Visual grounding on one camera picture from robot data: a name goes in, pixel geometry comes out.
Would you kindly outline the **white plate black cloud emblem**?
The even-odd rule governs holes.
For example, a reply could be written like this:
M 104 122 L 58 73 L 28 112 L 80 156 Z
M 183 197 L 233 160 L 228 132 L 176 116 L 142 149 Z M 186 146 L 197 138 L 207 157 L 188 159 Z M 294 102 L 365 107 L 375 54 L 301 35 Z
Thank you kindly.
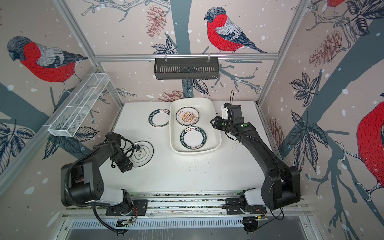
M 154 155 L 154 147 L 147 141 L 138 141 L 134 145 L 140 145 L 140 151 L 132 152 L 132 147 L 126 151 L 127 157 L 130 158 L 134 168 L 139 168 L 146 165 Z

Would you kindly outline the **green ring plate mid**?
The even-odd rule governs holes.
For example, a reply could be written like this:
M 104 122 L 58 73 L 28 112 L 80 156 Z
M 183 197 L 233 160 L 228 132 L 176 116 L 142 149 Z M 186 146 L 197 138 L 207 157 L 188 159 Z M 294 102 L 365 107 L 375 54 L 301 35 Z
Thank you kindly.
M 182 131 L 180 142 L 188 150 L 197 150 L 206 144 L 207 134 L 200 127 L 188 127 Z

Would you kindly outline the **orange sunburst plate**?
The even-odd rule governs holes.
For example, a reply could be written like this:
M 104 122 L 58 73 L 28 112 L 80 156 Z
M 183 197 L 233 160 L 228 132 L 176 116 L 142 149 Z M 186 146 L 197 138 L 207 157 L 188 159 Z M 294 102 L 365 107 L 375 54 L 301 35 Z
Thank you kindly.
M 177 111 L 176 120 L 179 124 L 185 127 L 195 125 L 200 119 L 200 113 L 192 107 L 184 107 Z

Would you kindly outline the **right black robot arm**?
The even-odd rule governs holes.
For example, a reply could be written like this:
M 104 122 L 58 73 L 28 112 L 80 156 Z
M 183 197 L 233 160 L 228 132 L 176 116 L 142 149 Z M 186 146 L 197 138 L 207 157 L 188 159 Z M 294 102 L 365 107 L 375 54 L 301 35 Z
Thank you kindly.
M 244 121 L 240 105 L 225 103 L 223 116 L 216 116 L 211 120 L 211 125 L 245 146 L 264 172 L 265 180 L 261 188 L 241 192 L 239 203 L 244 212 L 250 213 L 258 205 L 273 211 L 301 200 L 299 170 L 294 166 L 289 167 L 272 152 L 257 129 Z

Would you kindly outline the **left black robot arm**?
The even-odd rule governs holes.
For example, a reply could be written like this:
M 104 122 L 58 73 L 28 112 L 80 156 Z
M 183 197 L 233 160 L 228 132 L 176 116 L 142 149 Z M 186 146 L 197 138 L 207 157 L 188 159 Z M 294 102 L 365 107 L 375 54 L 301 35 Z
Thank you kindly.
M 131 158 L 140 150 L 138 144 L 122 135 L 108 132 L 105 140 L 93 150 L 71 164 L 61 168 L 61 202 L 65 207 L 106 206 L 113 211 L 128 214 L 134 207 L 129 193 L 124 189 L 107 188 L 100 172 L 106 160 L 112 168 L 122 173 L 130 171 Z

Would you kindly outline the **white plastic bin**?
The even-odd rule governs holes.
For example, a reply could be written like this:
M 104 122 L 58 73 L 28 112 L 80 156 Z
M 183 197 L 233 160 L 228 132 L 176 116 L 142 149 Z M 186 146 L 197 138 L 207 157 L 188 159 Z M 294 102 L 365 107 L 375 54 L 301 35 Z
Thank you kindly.
M 199 111 L 199 121 L 189 127 L 200 127 L 207 134 L 206 144 L 197 150 L 188 150 L 180 142 L 180 135 L 182 131 L 188 127 L 182 126 L 176 120 L 176 113 L 179 109 L 184 107 L 192 107 Z M 210 121 L 216 117 L 216 111 L 213 102 L 207 98 L 187 98 L 176 100 L 170 107 L 170 146 L 171 149 L 179 155 L 203 155 L 217 150 L 221 143 L 222 138 L 218 130 L 215 130 Z

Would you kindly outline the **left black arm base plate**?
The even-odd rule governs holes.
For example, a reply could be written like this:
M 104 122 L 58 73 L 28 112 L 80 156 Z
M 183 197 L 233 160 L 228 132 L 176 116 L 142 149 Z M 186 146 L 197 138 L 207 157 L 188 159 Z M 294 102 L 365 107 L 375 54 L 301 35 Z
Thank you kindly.
M 108 207 L 106 216 L 122 217 L 122 216 L 145 216 L 148 207 L 148 200 L 139 199 L 131 200 L 130 204 L 120 203 L 112 207 Z

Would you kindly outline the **white mesh wall basket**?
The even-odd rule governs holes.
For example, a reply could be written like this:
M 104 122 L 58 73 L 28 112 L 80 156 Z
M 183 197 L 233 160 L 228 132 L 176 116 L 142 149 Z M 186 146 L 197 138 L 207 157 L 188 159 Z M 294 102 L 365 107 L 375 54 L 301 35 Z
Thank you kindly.
M 74 137 L 109 82 L 105 73 L 88 75 L 81 88 L 70 94 L 70 102 L 49 126 L 48 132 L 55 137 Z

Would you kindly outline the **horizontal aluminium frame bar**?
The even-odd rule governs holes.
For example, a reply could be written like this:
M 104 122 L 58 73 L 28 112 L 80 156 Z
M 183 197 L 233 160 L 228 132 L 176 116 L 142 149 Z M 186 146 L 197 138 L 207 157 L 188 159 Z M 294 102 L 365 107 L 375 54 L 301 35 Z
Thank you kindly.
M 95 55 L 96 62 L 150 62 L 155 59 L 218 58 L 219 60 L 278 60 L 278 53 L 240 53 L 240 54 L 176 54 L 176 55 Z

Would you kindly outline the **aluminium mounting rail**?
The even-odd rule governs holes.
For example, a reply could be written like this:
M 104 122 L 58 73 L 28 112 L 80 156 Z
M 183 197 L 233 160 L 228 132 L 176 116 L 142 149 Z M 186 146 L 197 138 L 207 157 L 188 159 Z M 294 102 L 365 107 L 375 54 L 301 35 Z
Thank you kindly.
M 144 194 L 131 195 L 131 200 L 139 210 L 140 217 L 147 218 L 177 218 L 177 217 L 220 217 L 229 213 L 235 216 L 272 216 L 267 207 L 252 207 L 255 212 L 248 215 L 240 207 L 239 194 Z M 304 198 L 301 201 L 283 207 L 286 216 L 312 216 Z M 91 207 L 66 207 L 63 216 L 90 216 L 93 214 Z

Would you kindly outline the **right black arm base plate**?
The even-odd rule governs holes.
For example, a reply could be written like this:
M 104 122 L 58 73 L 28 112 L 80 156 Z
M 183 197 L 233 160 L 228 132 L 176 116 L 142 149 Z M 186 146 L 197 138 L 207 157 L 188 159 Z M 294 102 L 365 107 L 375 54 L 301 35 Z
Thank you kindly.
M 220 208 L 225 210 L 227 215 L 266 215 L 267 209 L 265 205 L 251 206 L 243 200 L 225 199 L 225 203 L 220 205 Z

